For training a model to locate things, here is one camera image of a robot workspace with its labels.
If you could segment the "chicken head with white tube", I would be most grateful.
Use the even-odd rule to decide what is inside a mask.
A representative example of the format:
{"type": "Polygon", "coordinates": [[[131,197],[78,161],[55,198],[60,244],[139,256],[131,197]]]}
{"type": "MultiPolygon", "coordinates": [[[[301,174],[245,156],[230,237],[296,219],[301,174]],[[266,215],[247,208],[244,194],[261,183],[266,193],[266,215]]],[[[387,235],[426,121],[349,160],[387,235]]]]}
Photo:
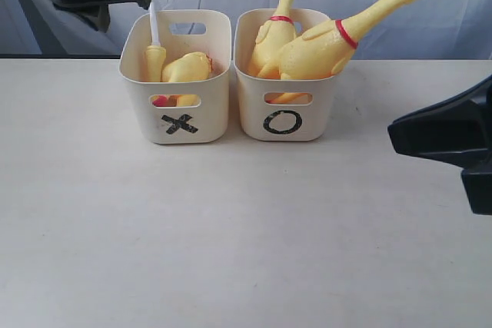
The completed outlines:
{"type": "MultiPolygon", "coordinates": [[[[147,76],[149,82],[161,83],[161,73],[167,56],[166,49],[161,46],[158,19],[154,2],[149,5],[149,24],[151,30],[151,44],[145,50],[147,76]]],[[[176,105],[174,95],[158,94],[151,97],[151,103],[158,107],[173,107],[176,105]]]]}

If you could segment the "headless yellow chicken body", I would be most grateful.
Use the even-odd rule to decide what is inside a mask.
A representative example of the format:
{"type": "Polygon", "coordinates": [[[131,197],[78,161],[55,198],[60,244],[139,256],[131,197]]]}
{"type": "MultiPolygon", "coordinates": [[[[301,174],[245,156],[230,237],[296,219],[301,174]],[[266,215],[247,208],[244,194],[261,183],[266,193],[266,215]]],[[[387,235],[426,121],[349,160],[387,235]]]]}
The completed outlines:
{"type": "MultiPolygon", "coordinates": [[[[190,82],[190,81],[203,81],[209,78],[209,74],[212,72],[212,59],[204,52],[195,51],[183,55],[181,58],[174,60],[170,64],[163,67],[161,71],[162,82],[190,82]]],[[[180,94],[170,95],[171,102],[176,102],[177,107],[181,106],[193,106],[198,104],[199,97],[196,94],[180,94]]],[[[159,101],[166,106],[168,104],[168,97],[166,100],[159,101]]]]}

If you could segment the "whole yellow rubber chicken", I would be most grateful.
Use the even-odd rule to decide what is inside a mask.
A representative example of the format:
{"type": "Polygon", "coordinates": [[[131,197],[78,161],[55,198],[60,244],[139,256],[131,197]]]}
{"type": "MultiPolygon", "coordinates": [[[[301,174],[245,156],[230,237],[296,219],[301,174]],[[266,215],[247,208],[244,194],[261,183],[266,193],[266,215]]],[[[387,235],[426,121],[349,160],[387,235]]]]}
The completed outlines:
{"type": "Polygon", "coordinates": [[[258,72],[270,61],[275,52],[297,37],[297,31],[290,18],[294,0],[278,0],[273,15],[259,28],[247,72],[257,77],[258,72]]]}
{"type": "Polygon", "coordinates": [[[282,46],[258,72],[259,78],[315,80],[341,73],[359,41],[388,15],[416,0],[377,0],[345,19],[327,20],[282,46]]]}

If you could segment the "blue backdrop cloth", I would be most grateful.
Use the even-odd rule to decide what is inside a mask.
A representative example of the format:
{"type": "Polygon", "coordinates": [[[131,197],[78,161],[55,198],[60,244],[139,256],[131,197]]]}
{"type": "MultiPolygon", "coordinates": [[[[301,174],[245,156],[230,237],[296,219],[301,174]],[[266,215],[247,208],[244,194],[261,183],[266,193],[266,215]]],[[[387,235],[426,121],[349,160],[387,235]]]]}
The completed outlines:
{"type": "MultiPolygon", "coordinates": [[[[376,0],[294,0],[297,8],[345,18],[376,0]]],[[[273,8],[278,0],[156,0],[159,9],[206,8],[232,21],[254,8],[273,8]]],[[[1,52],[41,53],[34,29],[56,39],[51,51],[69,55],[117,55],[133,22],[143,14],[135,4],[113,5],[106,32],[89,28],[49,0],[1,0],[1,52]]],[[[377,26],[360,43],[359,59],[488,59],[491,57],[491,0],[419,0],[377,26]]]]}

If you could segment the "cream bin marked X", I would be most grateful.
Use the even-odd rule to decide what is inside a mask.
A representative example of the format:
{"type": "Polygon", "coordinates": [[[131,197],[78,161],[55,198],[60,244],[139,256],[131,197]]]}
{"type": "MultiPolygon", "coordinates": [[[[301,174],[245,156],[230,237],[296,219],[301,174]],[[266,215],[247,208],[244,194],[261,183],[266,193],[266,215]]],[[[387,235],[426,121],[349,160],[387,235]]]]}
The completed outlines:
{"type": "Polygon", "coordinates": [[[215,141],[228,126],[229,17],[215,10],[178,9],[160,11],[156,18],[167,62],[202,52],[211,71],[203,80],[149,82],[145,49],[151,44],[150,16],[138,18],[121,52],[119,72],[141,132],[156,144],[215,141]]]}

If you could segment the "cream bin marked O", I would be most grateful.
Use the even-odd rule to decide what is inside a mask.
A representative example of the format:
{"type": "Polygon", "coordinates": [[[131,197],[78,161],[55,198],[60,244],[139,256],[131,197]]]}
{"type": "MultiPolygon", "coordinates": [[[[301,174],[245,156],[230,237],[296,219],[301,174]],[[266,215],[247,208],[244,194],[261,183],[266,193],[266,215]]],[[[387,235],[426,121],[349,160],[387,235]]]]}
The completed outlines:
{"type": "Polygon", "coordinates": [[[312,141],[325,131],[340,75],[318,80],[271,80],[252,77],[247,67],[258,29],[272,8],[239,16],[234,39],[241,127],[259,141],[312,141]]]}

